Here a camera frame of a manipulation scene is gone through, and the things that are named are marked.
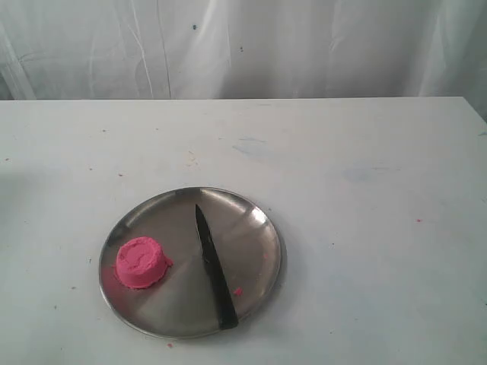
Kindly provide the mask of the black knife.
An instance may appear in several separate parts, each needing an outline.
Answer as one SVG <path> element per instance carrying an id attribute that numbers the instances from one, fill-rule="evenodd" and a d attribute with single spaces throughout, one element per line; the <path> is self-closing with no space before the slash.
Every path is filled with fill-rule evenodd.
<path id="1" fill-rule="evenodd" d="M 221 330 L 233 329 L 238 326 L 239 319 L 212 239 L 210 228 L 202 209 L 197 204 L 195 204 L 195 218 L 199 241 L 202 247 L 202 260 L 215 299 L 218 326 Z"/>

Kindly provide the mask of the pink dough lump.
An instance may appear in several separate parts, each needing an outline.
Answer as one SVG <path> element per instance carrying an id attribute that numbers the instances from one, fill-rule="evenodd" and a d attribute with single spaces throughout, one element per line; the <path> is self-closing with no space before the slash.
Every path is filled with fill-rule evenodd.
<path id="1" fill-rule="evenodd" d="M 158 241 L 140 236 L 119 248 L 113 271 L 125 287 L 146 289 L 161 280 L 172 266 L 173 260 L 164 254 Z"/>

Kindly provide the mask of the small pink dough crumb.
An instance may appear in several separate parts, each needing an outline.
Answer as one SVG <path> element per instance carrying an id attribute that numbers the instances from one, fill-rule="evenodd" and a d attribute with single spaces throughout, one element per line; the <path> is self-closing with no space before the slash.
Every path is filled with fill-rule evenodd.
<path id="1" fill-rule="evenodd" d="M 234 290 L 234 295 L 239 297 L 243 293 L 243 289 L 241 287 L 238 287 L 237 289 Z"/>

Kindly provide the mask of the round stainless steel plate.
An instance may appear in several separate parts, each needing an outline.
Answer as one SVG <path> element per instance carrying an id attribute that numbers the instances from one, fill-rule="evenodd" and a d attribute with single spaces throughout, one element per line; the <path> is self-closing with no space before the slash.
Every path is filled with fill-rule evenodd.
<path id="1" fill-rule="evenodd" d="M 127 213 L 110 232 L 100 254 L 103 298 L 124 323 L 140 332 L 196 338 L 221 331 L 202 260 L 195 204 L 210 228 L 238 319 L 255 312 L 275 287 L 283 245 L 262 209 L 222 189 L 188 187 L 165 192 Z M 140 236 L 158 241 L 173 266 L 150 287 L 131 289 L 118 281 L 113 267 L 119 248 Z M 238 287 L 243 289 L 239 297 L 234 295 Z"/>

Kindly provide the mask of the white plastic backdrop sheet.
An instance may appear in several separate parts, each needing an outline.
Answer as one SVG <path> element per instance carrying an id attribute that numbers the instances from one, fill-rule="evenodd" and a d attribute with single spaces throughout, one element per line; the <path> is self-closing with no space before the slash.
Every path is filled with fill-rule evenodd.
<path id="1" fill-rule="evenodd" d="M 3 1 L 15 99 L 486 96 L 484 1 Z"/>

